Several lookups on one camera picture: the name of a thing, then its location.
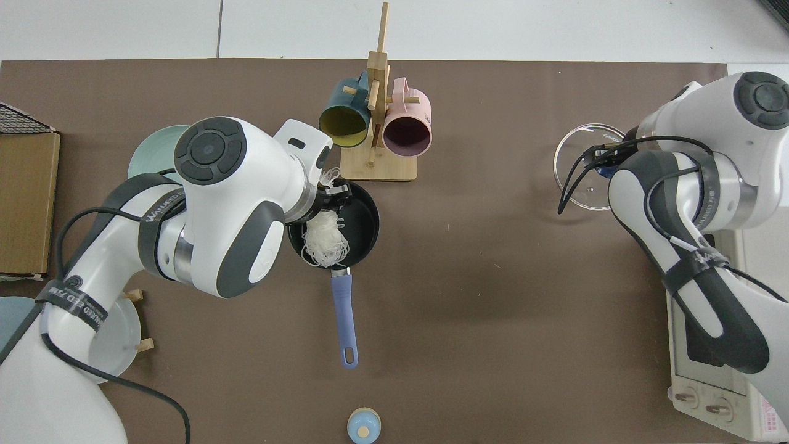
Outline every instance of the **blue mug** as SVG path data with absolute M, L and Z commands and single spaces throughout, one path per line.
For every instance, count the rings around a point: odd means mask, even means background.
M 318 119 L 318 128 L 331 137 L 335 145 L 349 148 L 367 138 L 370 127 L 368 93 L 367 71 L 359 78 L 340 81 L 331 92 L 329 103 Z

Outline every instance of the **mug handle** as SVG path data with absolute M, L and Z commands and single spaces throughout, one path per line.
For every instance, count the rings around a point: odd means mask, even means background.
M 366 107 L 367 95 L 370 90 L 370 82 L 368 81 L 367 71 L 362 71 L 357 80 L 356 94 L 351 100 L 351 105 L 354 107 Z
M 392 87 L 392 105 L 396 105 L 402 111 L 406 110 L 406 92 L 408 91 L 408 81 L 405 77 L 396 78 Z

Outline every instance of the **pink mug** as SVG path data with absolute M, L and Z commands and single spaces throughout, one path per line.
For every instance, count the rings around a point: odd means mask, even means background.
M 418 89 L 408 87 L 405 77 L 394 80 L 392 103 L 383 121 L 383 145 L 398 156 L 419 156 L 433 139 L 430 100 Z

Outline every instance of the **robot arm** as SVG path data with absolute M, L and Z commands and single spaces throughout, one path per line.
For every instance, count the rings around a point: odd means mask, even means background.
M 0 363 L 0 442 L 125 442 L 95 382 L 43 337 L 88 363 L 101 322 L 143 269 L 223 298 L 246 292 L 271 268 L 284 223 L 315 211 L 330 147 L 326 134 L 294 120 L 271 137 L 216 117 L 191 126 L 176 145 L 183 186 L 151 173 L 114 190 L 104 207 L 131 219 L 96 217 L 65 272 L 39 295 L 43 313 Z
M 658 141 L 652 148 L 659 150 L 642 150 L 622 163 L 608 197 L 709 348 L 789 422 L 789 303 L 737 279 L 702 237 L 703 231 L 757 225 L 775 210 L 789 126 L 787 91 L 764 73 L 689 85 L 635 133 L 691 137 L 714 154 Z

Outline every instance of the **black circular button pad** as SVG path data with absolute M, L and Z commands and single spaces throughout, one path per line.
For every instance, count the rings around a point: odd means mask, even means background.
M 190 126 L 175 145 L 175 169 L 196 185 L 222 182 L 241 165 L 246 137 L 241 124 L 212 117 Z
M 789 85 L 772 74 L 744 73 L 735 85 L 735 104 L 742 117 L 760 128 L 789 126 Z

